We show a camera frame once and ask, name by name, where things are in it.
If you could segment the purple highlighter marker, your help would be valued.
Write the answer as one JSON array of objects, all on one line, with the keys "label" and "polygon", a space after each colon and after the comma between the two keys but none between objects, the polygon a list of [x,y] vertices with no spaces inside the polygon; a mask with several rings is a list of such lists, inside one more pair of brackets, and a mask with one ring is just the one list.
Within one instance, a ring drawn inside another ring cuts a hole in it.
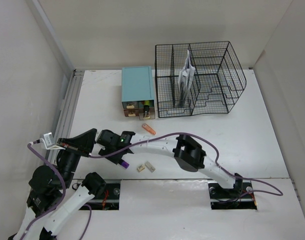
[{"label": "purple highlighter marker", "polygon": [[125,169],[127,169],[130,166],[126,161],[123,161],[120,165]]}]

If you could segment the wooden drawer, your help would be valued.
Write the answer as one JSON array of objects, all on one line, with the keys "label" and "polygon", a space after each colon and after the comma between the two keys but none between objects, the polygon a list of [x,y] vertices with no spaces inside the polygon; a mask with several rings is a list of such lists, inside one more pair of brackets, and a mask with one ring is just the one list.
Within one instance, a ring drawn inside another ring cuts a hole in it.
[{"label": "wooden drawer", "polygon": [[138,102],[138,112],[140,120],[153,120],[155,116],[154,100],[142,100]]}]

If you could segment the yellow highlighter marker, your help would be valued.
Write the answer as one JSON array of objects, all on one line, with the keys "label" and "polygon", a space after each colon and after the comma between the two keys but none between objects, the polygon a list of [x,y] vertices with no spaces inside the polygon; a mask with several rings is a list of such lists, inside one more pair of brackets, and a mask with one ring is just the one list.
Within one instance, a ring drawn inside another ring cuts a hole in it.
[{"label": "yellow highlighter marker", "polygon": [[150,118],[150,100],[145,100],[143,104],[143,118]]}]

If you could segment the white Canon paper booklet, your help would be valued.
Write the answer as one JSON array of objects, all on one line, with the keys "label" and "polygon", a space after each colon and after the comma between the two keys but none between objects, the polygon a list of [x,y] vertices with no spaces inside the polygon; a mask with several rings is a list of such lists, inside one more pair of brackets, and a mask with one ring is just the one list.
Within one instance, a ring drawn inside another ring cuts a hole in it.
[{"label": "white Canon paper booklet", "polygon": [[186,59],[184,63],[184,67],[179,72],[178,75],[178,92],[179,92],[179,100],[178,100],[178,106],[183,107],[186,103],[189,90],[191,89],[191,86],[193,84],[194,75],[196,68],[192,65],[190,51],[186,51]]}]

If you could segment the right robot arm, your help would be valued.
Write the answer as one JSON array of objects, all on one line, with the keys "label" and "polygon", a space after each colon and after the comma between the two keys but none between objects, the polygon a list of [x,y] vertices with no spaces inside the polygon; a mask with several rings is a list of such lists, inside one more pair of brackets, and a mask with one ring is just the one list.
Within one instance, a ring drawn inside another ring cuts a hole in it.
[{"label": "right robot arm", "polygon": [[105,129],[96,140],[101,146],[99,155],[122,165],[126,154],[153,154],[175,159],[187,172],[199,172],[214,180],[210,192],[218,199],[234,199],[243,189],[243,180],[238,174],[229,173],[218,164],[219,151],[210,142],[188,133],[170,133],[160,137],[145,136],[133,131],[120,135]]}]

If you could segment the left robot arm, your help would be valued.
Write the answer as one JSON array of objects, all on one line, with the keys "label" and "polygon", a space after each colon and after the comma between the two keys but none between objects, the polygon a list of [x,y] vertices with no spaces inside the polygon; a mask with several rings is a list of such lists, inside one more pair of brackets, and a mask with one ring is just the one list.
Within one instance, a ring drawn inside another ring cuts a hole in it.
[{"label": "left robot arm", "polygon": [[54,140],[51,133],[29,142],[27,147],[44,164],[33,172],[25,215],[11,240],[55,240],[70,217],[92,199],[100,198],[106,182],[96,172],[86,175],[74,194],[64,200],[81,157],[89,157],[97,129],[72,138]]}]

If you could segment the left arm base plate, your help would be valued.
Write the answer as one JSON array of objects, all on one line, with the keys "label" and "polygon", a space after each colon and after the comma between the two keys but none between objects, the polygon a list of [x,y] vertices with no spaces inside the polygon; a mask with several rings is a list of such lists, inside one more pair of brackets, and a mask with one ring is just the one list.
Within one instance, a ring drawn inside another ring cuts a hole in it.
[{"label": "left arm base plate", "polygon": [[108,181],[104,192],[86,204],[93,211],[117,211],[120,207],[121,182]]}]

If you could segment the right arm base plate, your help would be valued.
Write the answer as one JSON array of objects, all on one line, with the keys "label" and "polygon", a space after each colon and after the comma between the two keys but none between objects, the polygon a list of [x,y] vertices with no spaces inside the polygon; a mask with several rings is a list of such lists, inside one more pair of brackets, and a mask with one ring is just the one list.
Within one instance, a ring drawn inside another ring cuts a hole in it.
[{"label": "right arm base plate", "polygon": [[208,184],[210,207],[212,210],[257,210],[257,203],[253,193],[245,194],[252,190],[251,182],[243,182],[241,187],[225,189],[218,183]]}]

